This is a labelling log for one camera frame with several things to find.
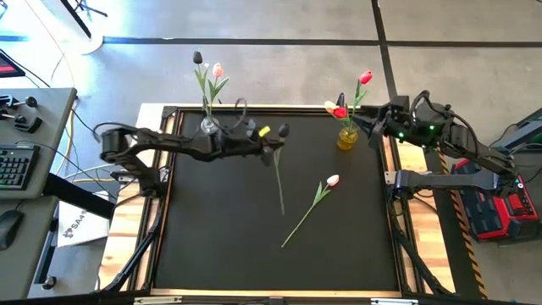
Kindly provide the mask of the red screen device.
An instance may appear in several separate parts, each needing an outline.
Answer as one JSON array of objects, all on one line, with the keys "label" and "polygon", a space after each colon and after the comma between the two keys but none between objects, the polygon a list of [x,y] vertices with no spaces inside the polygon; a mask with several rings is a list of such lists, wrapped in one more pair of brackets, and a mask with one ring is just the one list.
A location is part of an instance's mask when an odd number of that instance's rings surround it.
[{"label": "red screen device", "polygon": [[25,72],[0,49],[0,78],[24,77]]}]

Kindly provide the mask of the black beam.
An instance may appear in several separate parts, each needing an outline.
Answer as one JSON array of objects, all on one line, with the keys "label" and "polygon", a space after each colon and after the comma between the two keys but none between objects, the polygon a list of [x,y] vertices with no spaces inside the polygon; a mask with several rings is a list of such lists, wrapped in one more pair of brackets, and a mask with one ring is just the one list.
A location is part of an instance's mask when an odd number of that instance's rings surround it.
[{"label": "black beam", "polygon": [[111,219],[115,205],[54,174],[49,174],[43,188],[44,196],[55,196],[104,219]]}]

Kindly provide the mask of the black hazard striped floor ramp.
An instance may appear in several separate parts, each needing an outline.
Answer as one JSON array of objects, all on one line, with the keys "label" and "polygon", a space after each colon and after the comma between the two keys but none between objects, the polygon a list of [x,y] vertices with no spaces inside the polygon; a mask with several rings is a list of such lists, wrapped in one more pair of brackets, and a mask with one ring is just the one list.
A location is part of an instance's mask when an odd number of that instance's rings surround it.
[{"label": "black hazard striped floor ramp", "polygon": [[459,297],[488,299],[473,241],[462,215],[459,194],[435,189],[431,195],[437,209],[445,252],[445,266],[437,272],[436,277],[443,287]]}]

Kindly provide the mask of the yellow glass vase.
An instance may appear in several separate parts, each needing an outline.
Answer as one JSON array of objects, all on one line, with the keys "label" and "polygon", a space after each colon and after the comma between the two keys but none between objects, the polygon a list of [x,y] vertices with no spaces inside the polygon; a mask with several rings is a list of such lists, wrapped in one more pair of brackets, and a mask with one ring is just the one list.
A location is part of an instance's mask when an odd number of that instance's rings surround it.
[{"label": "yellow glass vase", "polygon": [[339,138],[336,143],[337,147],[345,151],[352,149],[353,145],[358,140],[358,133],[358,128],[343,128],[339,133]]}]

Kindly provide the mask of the white printed paper bag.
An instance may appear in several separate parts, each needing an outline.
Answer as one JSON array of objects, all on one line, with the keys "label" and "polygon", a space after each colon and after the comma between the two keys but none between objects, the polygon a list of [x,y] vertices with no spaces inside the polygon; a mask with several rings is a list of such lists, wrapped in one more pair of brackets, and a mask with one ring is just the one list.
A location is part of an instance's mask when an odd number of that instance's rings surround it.
[{"label": "white printed paper bag", "polygon": [[109,220],[60,202],[58,210],[58,247],[68,247],[108,236]]}]

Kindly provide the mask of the salmon pink artificial tulip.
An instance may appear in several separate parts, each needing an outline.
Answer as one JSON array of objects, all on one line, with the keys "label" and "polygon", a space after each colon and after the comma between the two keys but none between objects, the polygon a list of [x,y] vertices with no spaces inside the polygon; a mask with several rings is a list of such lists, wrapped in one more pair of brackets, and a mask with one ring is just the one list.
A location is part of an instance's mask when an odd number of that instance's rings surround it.
[{"label": "salmon pink artificial tulip", "polygon": [[209,98],[207,100],[207,114],[213,114],[213,103],[218,99],[218,94],[230,80],[229,77],[224,77],[224,68],[221,63],[216,63],[212,67],[211,79],[207,81],[209,88]]}]

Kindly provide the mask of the red artificial tulip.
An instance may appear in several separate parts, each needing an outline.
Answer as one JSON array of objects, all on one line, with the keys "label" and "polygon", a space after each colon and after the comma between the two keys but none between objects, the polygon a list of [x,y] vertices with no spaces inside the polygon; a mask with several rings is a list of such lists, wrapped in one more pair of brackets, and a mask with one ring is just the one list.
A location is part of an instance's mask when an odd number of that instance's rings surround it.
[{"label": "red artificial tulip", "polygon": [[344,129],[351,128],[351,118],[347,108],[337,107],[332,111],[332,116],[339,121]]},{"label": "red artificial tulip", "polygon": [[351,119],[349,123],[350,128],[354,125],[353,116],[357,110],[357,107],[359,103],[361,102],[361,100],[364,98],[364,96],[367,94],[367,89],[365,88],[365,85],[367,85],[371,81],[372,78],[373,78],[373,73],[371,70],[367,70],[363,72],[358,78],[356,94],[355,94],[354,103],[351,108],[351,114],[350,114],[350,119]]}]

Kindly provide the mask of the silver metal bracket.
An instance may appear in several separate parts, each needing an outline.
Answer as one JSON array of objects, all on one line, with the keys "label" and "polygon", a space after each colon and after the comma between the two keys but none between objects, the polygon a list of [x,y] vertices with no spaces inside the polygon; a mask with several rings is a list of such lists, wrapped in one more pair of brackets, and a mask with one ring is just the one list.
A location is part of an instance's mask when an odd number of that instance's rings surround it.
[{"label": "silver metal bracket", "polygon": [[419,305],[416,299],[407,298],[371,298],[371,305]]},{"label": "silver metal bracket", "polygon": [[133,305],[172,305],[182,303],[182,301],[182,297],[177,296],[137,297]]}]

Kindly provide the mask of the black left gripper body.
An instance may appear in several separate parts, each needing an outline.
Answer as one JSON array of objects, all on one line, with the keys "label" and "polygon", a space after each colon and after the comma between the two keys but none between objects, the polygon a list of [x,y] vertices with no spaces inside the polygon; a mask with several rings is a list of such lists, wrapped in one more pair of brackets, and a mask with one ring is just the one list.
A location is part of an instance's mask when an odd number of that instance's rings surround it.
[{"label": "black left gripper body", "polygon": [[248,130],[243,136],[232,136],[220,132],[218,145],[221,157],[264,155],[274,151],[273,146],[264,136],[260,136],[257,130]]}]

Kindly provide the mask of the black desk bracket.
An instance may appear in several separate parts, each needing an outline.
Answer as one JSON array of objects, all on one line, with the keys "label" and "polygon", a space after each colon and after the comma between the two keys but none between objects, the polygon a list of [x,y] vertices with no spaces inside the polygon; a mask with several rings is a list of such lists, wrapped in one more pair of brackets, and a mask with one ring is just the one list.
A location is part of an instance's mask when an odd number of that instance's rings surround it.
[{"label": "black desk bracket", "polygon": [[35,117],[32,121],[29,121],[23,115],[17,115],[14,118],[14,128],[19,131],[33,134],[41,126],[42,120],[39,117]]}]

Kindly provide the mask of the black computer mouse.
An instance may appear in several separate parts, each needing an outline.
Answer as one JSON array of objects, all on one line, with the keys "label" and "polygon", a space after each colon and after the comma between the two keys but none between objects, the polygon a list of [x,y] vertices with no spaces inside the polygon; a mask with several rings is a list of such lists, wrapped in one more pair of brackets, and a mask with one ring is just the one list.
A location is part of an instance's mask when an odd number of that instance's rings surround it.
[{"label": "black computer mouse", "polygon": [[12,245],[23,218],[24,214],[16,209],[0,215],[0,251]]}]

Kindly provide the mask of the black keyboard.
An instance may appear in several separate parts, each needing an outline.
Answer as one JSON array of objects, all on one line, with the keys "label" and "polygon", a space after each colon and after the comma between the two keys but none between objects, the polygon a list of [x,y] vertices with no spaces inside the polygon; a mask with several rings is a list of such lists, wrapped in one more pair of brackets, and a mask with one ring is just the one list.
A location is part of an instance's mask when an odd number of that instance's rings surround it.
[{"label": "black keyboard", "polygon": [[0,145],[0,191],[24,191],[33,175],[39,152],[36,145]]}]

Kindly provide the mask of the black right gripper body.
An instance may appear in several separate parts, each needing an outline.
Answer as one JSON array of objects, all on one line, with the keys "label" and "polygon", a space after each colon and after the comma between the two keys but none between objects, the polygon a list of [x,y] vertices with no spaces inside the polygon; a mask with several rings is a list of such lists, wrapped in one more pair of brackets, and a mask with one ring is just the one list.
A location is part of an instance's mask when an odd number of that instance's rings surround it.
[{"label": "black right gripper body", "polygon": [[377,136],[394,136],[401,140],[412,140],[415,137],[410,114],[389,108],[379,110],[372,133]]}]

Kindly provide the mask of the black tripod legs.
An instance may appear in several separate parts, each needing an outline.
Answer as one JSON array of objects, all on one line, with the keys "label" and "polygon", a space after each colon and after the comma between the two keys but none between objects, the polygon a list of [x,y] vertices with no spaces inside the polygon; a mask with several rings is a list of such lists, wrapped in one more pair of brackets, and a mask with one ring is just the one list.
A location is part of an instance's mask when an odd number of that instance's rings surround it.
[{"label": "black tripod legs", "polygon": [[59,0],[59,1],[64,6],[64,8],[68,11],[69,16],[74,19],[75,23],[79,26],[79,28],[83,31],[83,33],[89,39],[92,38],[92,33],[89,27],[83,21],[83,19],[78,15],[78,12],[79,11],[93,12],[96,14],[100,14],[101,16],[105,18],[108,17],[107,13],[88,6],[86,3],[87,0]]}]

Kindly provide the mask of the red black tool case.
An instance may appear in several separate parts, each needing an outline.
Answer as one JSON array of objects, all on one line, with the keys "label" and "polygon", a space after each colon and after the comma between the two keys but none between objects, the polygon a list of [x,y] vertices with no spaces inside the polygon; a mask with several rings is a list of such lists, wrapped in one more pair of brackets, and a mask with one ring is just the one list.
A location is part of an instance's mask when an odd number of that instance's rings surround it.
[{"label": "red black tool case", "polygon": [[518,192],[507,198],[474,189],[459,191],[469,235],[476,242],[507,244],[542,238],[542,222],[521,175],[515,183]]}]

